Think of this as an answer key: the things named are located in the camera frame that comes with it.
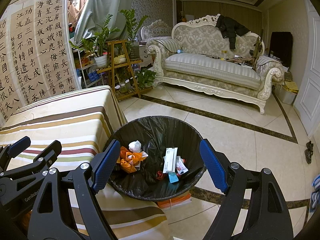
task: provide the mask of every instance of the tile floor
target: tile floor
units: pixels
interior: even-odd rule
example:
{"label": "tile floor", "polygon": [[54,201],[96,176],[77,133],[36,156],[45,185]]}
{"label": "tile floor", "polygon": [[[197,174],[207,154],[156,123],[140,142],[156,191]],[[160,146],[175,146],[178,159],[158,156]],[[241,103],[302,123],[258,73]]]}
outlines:
{"label": "tile floor", "polygon": [[[159,85],[146,95],[292,136],[273,95],[267,101],[264,115],[261,115],[258,107],[254,105],[208,96],[177,86]],[[129,98],[121,101],[120,106],[128,121],[149,115],[166,115],[184,120],[195,127],[217,151],[223,152],[230,161],[239,162],[244,168],[251,170],[260,171],[264,167],[270,168],[286,201],[310,198],[311,181],[320,173],[320,156],[316,153],[312,163],[307,164],[304,150],[309,140],[292,106],[282,104],[298,144],[143,99]],[[202,176],[196,186],[221,193],[215,188],[208,172]],[[245,198],[250,198],[250,193],[250,190],[246,190]],[[214,203],[192,198],[192,203],[188,204],[188,207],[166,211],[172,236],[184,240],[202,239],[219,207]],[[306,211],[306,207],[289,211],[294,235],[302,229]],[[234,234],[241,232],[246,214],[247,210],[241,210]]]}

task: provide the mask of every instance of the striped tablecloth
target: striped tablecloth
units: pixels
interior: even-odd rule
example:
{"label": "striped tablecloth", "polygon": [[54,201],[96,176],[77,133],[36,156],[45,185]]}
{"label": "striped tablecloth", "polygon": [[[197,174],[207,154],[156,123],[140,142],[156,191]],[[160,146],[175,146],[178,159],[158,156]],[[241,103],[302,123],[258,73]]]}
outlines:
{"label": "striped tablecloth", "polygon": [[[110,135],[127,122],[109,86],[100,86],[51,97],[15,112],[0,131],[3,146],[29,136],[31,146],[12,159],[8,169],[28,163],[54,140],[62,152],[53,167],[73,170],[102,152]],[[86,234],[74,190],[71,205],[79,231]],[[120,195],[107,185],[98,203],[116,236],[121,240],[168,240],[167,218],[153,202]]]}

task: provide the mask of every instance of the floral wallpaper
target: floral wallpaper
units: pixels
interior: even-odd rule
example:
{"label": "floral wallpaper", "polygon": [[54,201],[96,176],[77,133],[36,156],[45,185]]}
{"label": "floral wallpaper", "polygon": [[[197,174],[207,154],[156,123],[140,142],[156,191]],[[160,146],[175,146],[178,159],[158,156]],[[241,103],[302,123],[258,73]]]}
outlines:
{"label": "floral wallpaper", "polygon": [[[172,0],[132,0],[131,8],[136,11],[137,21],[143,15],[148,15],[149,18],[144,21],[143,26],[150,25],[156,20],[163,20],[170,27],[173,27]],[[138,31],[138,40],[141,41],[140,30]]]}

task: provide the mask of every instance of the sofa backrest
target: sofa backrest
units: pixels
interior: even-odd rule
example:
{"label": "sofa backrest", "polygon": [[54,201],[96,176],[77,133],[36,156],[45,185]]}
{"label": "sofa backrest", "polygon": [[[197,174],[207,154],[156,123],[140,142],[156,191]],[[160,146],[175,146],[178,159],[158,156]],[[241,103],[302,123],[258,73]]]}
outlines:
{"label": "sofa backrest", "polygon": [[247,33],[236,37],[236,49],[230,50],[229,39],[224,39],[220,30],[215,27],[220,14],[209,16],[186,23],[178,23],[172,30],[172,38],[182,43],[186,53],[205,54],[221,57],[221,51],[226,50],[228,58],[235,55],[251,57],[249,51],[254,49],[258,35]]}
{"label": "sofa backrest", "polygon": [[163,20],[157,20],[149,26],[141,28],[141,38],[149,39],[154,37],[171,36],[172,28]]}

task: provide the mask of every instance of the trash can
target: trash can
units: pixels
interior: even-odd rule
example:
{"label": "trash can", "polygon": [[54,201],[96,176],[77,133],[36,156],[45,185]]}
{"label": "trash can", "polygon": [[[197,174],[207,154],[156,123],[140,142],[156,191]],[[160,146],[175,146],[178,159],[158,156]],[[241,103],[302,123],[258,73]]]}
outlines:
{"label": "trash can", "polygon": [[[114,169],[111,173],[109,183],[116,191],[129,197],[155,202],[177,197],[193,187],[206,171],[199,151],[203,138],[196,129],[182,120],[168,116],[142,117],[115,131],[106,147],[113,139],[126,148],[129,143],[138,140],[142,151],[148,154],[141,162],[140,170],[126,173]],[[175,183],[170,183],[168,177],[156,179],[157,172],[163,170],[163,157],[169,147],[178,148],[177,156],[186,160],[188,168],[188,172],[182,174]]]}

